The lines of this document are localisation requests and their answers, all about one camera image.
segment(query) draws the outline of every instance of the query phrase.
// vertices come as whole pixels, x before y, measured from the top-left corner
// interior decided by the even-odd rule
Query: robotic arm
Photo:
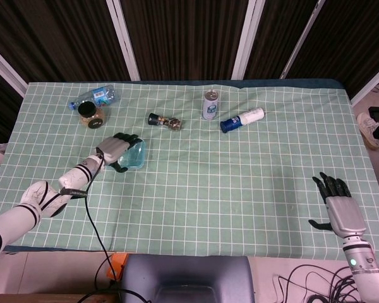
[[[318,230],[333,231],[344,240],[342,250],[354,277],[361,300],[379,303],[379,267],[371,245],[362,240],[366,227],[355,199],[351,197],[347,184],[320,173],[324,183],[313,177],[326,204],[330,223],[309,220]]]
[[[32,184],[24,192],[19,205],[0,215],[0,252],[33,229],[42,217],[51,218],[61,213],[70,199],[86,197],[87,192],[80,189],[92,182],[105,165],[117,172],[126,172],[127,168],[119,166],[117,160],[138,142],[141,139],[135,134],[118,133],[106,138],[96,147],[94,155],[59,178],[60,192],[47,181]]]

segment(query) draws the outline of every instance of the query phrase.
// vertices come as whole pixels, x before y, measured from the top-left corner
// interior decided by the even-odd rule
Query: orange object
[[[122,274],[124,272],[125,264],[128,260],[129,254],[115,253],[110,257],[112,267],[114,268],[117,281],[122,279]],[[112,273],[111,267],[108,267],[107,277],[111,280],[115,280],[114,274]]]

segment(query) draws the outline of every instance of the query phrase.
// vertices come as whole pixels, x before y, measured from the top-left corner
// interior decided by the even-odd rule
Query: glass jar
[[[104,111],[100,107],[96,107],[93,102],[87,101],[80,104],[78,113],[80,122],[88,128],[99,128],[105,120]]]

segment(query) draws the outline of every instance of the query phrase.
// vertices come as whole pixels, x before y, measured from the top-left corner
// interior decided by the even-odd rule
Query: green checkered tablecloth
[[[96,130],[66,104],[103,83],[31,83],[0,168],[0,213],[26,188],[57,179],[118,132],[148,146],[140,170],[107,167],[93,183],[89,207],[107,249],[175,255],[248,255],[344,259],[311,177],[344,179],[361,205],[379,261],[379,187],[344,90],[114,84],[120,101]],[[203,92],[220,92],[219,113],[201,118]],[[263,107],[263,120],[227,134],[219,121]],[[183,120],[172,132],[147,125],[149,113]],[[16,246],[100,250],[83,200]]]

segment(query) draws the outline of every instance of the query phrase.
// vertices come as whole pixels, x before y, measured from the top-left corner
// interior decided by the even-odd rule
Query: person's foot
[[[379,126],[379,123],[373,120],[367,113],[362,112],[356,118],[364,141],[369,144],[369,148],[379,148],[379,140],[373,137],[373,132]]]

